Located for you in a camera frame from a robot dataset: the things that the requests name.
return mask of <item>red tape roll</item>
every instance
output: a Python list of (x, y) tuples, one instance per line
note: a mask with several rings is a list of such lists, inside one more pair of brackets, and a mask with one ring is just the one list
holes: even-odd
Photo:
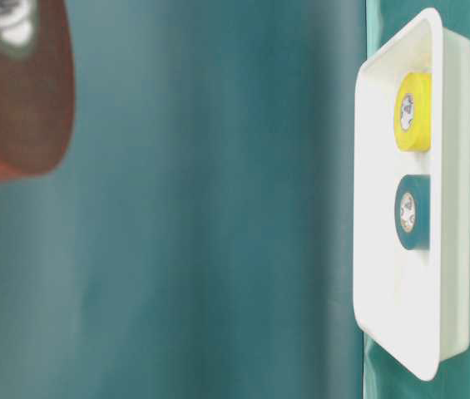
[[(26, 9), (14, 8), (26, 4), (32, 23), (11, 34), (3, 26), (18, 27)], [(9, 180), (46, 173), (62, 159), (72, 135), (75, 87), (64, 1), (0, 0), (0, 6), (0, 180)], [(19, 45), (29, 27), (31, 41)]]

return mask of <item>teal tape roll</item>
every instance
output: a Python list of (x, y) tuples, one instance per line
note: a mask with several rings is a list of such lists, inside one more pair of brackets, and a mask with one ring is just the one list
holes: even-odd
[(405, 175), (395, 195), (395, 229), (405, 249), (428, 249), (430, 177)]

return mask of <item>tape label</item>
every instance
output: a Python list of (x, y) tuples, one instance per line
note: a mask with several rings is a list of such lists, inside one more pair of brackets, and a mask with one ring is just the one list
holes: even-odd
[(410, 129), (414, 120), (414, 97), (408, 93), (401, 101), (401, 127), (404, 131)]
[(416, 201), (409, 193), (404, 193), (401, 198), (401, 227), (406, 233), (410, 233), (416, 224)]
[(0, 0), (0, 39), (15, 47), (28, 45), (33, 37), (35, 0)]

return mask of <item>tape roll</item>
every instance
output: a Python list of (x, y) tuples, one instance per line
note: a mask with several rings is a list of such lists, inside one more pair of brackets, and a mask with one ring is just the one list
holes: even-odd
[(405, 175), (395, 195), (395, 229), (405, 249), (428, 249), (430, 177)]
[(73, 117), (64, 0), (0, 0), (0, 180), (54, 168)]
[(430, 73), (409, 73), (403, 79), (395, 101), (393, 132), (402, 151), (427, 151), (430, 148)]

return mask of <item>teal backdrop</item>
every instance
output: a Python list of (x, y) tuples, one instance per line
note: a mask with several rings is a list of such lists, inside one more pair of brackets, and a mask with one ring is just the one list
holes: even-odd
[(67, 5), (72, 148), (0, 185), (0, 399), (361, 397), (364, 1)]

